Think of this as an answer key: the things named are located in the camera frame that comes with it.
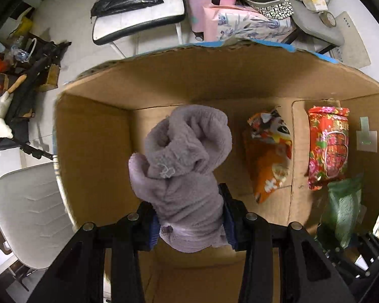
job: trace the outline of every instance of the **metal screw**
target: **metal screw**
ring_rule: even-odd
[[[291,227],[293,230],[301,230],[302,229],[302,224],[299,222],[292,222]]]
[[[128,220],[129,221],[136,221],[137,219],[139,219],[139,214],[137,214],[137,213],[128,214]]]
[[[246,219],[247,220],[250,220],[250,221],[255,221],[257,220],[257,214],[253,213],[253,212],[249,212],[246,214]]]
[[[83,224],[83,230],[84,231],[91,231],[93,229],[94,229],[94,223],[87,222],[87,223]]]

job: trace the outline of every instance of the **red snack bag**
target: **red snack bag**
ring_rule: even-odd
[[[344,178],[348,160],[348,119],[350,110],[340,107],[313,107],[310,124],[309,188],[319,190],[331,181]]]

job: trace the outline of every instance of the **gray towel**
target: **gray towel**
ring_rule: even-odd
[[[181,252],[227,244],[223,199],[213,170],[231,151],[226,115],[215,108],[176,108],[145,139],[145,155],[129,160],[136,196],[150,202],[161,238]]]

